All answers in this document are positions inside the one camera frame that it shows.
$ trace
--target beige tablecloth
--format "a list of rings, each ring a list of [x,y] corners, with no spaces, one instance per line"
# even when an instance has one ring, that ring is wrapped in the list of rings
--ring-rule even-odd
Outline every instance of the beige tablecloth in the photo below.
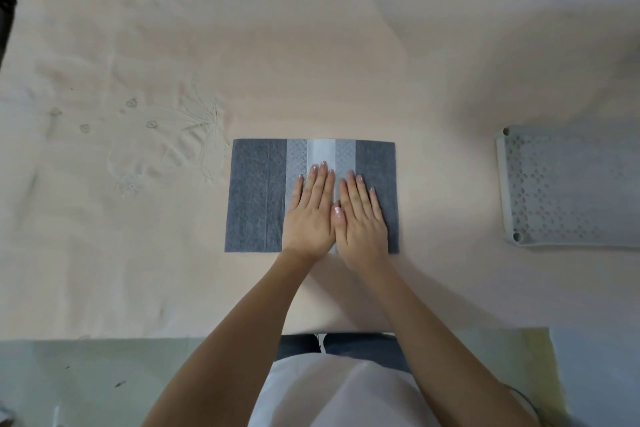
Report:
[[[238,137],[397,144],[397,267],[455,328],[640,325],[640,255],[503,239],[493,136],[636,112],[640,0],[19,0],[0,73],[0,339],[201,336]],[[339,261],[286,332],[384,330]]]

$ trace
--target jeans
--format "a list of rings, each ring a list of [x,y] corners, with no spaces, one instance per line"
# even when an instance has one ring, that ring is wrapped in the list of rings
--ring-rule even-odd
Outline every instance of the jeans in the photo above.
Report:
[[[329,355],[369,360],[386,368],[411,373],[395,337],[379,333],[333,333],[324,337],[323,344]],[[281,336],[276,361],[320,352],[320,343],[315,334]]]

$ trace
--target person's left arm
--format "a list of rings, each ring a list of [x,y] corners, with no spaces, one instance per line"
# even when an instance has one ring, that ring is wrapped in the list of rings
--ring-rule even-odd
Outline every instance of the person's left arm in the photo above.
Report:
[[[193,352],[142,427],[245,426],[276,356],[293,297],[335,241],[330,221],[335,175],[312,166],[296,183],[282,252],[266,275]]]

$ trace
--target person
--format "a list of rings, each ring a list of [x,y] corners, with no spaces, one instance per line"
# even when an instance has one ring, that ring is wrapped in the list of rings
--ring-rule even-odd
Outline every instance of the person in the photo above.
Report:
[[[394,269],[375,190],[349,172],[332,203],[334,183],[325,162],[306,185],[298,178],[282,252],[187,359],[143,427],[537,425]],[[327,335],[327,352],[338,356],[320,353],[315,335],[281,338],[296,291],[334,243],[397,339]],[[315,352],[291,356],[296,342]]]

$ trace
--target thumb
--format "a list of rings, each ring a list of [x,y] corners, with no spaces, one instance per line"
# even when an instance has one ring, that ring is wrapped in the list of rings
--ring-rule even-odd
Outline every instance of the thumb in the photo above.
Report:
[[[347,244],[347,220],[344,217],[344,211],[340,206],[334,206],[331,215],[333,226],[335,227],[335,242],[337,245],[344,246]]]

